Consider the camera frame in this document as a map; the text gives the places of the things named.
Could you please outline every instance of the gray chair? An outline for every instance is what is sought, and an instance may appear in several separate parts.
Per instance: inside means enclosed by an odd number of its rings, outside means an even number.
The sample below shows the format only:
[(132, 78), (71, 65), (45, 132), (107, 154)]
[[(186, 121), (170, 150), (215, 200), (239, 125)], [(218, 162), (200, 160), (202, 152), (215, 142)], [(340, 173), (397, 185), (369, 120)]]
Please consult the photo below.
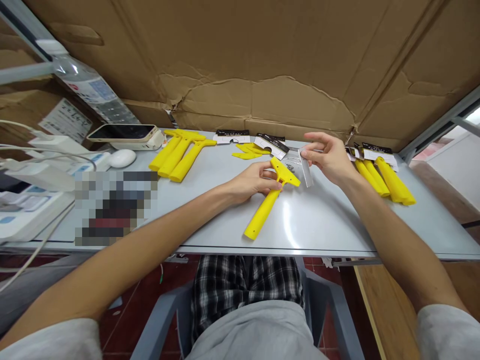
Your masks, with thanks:
[[(296, 263), (305, 295), (306, 321), (313, 335), (314, 345), (319, 346), (327, 305), (330, 305), (342, 360), (364, 360), (342, 287), (307, 270), (303, 258), (297, 257)], [(192, 285), (193, 281), (190, 281), (158, 298), (130, 360), (160, 358), (175, 313), (181, 355), (183, 359), (187, 357), (192, 349)]]

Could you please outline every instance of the bottle cap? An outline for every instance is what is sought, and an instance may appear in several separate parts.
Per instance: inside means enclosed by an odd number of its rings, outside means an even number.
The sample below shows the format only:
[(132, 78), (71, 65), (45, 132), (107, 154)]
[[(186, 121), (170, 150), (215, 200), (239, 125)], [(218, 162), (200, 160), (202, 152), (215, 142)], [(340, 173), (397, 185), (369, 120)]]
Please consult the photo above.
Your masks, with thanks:
[(37, 40), (36, 44), (49, 55), (64, 55), (69, 53), (67, 49), (57, 40), (42, 39)]

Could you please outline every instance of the water bottle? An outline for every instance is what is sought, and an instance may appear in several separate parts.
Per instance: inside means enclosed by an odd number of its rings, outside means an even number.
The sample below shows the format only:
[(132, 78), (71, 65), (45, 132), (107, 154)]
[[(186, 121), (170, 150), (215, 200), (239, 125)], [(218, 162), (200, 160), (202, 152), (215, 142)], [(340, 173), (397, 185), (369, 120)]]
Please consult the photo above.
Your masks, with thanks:
[(109, 124), (140, 124), (103, 77), (88, 65), (71, 57), (57, 40), (36, 43), (52, 57), (55, 75)]

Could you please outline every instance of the computer mouse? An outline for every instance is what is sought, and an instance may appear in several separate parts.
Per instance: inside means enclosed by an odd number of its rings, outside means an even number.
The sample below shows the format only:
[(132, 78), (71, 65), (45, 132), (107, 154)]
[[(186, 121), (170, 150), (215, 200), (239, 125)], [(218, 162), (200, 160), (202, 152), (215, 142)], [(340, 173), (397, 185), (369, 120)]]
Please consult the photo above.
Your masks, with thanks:
[(122, 149), (115, 151), (108, 159), (113, 168), (124, 168), (133, 163), (136, 157), (135, 151)]

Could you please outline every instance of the wooden board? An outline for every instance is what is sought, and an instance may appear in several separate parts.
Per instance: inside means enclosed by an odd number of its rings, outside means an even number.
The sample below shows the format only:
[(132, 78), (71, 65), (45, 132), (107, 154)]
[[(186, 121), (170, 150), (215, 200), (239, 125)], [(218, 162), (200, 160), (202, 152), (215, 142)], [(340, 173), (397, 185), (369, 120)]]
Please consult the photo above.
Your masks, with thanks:
[[(463, 303), (480, 321), (480, 262), (443, 265)], [(383, 265), (355, 266), (355, 273), (381, 358), (420, 359), (417, 315), (397, 282)]]

